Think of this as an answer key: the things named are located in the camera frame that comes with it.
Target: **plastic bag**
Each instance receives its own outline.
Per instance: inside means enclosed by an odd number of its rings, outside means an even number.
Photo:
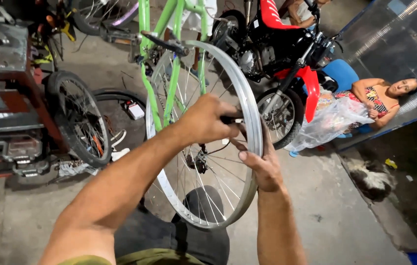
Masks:
[[[374,121],[368,117],[364,104],[349,97],[336,99],[331,105],[316,110],[310,123],[303,120],[299,134],[285,149],[298,152],[317,147],[338,137],[355,122],[366,124]]]

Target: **shorts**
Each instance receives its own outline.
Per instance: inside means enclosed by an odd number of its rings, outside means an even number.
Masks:
[[[191,3],[195,4],[197,0],[190,0]],[[207,15],[207,27],[208,27],[208,36],[212,35],[212,27],[214,23],[214,19],[212,17],[216,16],[217,7],[216,7],[216,0],[205,0],[205,7],[208,12]],[[185,22],[188,22],[189,29],[195,30],[197,32],[202,32],[202,20],[200,15],[197,13],[192,13],[188,10],[184,10],[182,12],[182,22],[181,25],[184,25]],[[169,20],[169,24],[167,27],[170,30],[173,30],[174,27],[174,14],[171,16]]]

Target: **woman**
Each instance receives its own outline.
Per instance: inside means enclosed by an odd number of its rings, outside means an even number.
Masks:
[[[378,130],[383,128],[400,109],[399,97],[416,92],[417,78],[404,79],[394,84],[380,78],[362,79],[353,83],[351,90],[321,95],[317,110],[330,105],[336,99],[349,97],[364,103],[368,108],[369,117],[375,121],[370,127]],[[356,129],[361,125],[361,123],[352,123],[349,129]]]

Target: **red fender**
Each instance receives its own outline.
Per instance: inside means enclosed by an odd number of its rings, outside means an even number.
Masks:
[[[290,69],[284,69],[275,73],[274,76],[278,79],[284,79],[288,72],[290,72]],[[318,75],[309,66],[305,66],[298,70],[295,77],[299,77],[305,82],[306,91],[308,92],[305,105],[305,118],[307,122],[311,122],[313,117],[315,117],[316,106],[320,95]]]

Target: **motorcycle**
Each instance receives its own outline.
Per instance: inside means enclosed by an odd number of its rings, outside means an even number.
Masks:
[[[310,122],[320,96],[314,69],[329,63],[331,48],[340,38],[325,37],[319,30],[319,8],[304,0],[315,16],[314,31],[284,25],[273,0],[259,0],[257,14],[251,20],[253,0],[245,0],[246,16],[238,10],[224,12],[214,24],[212,42],[229,54],[245,76],[255,82],[263,78],[280,80],[280,86],[257,98],[259,112],[277,140],[270,138],[275,149],[285,147],[298,134],[303,116]],[[302,79],[306,86],[305,105],[292,90]]]

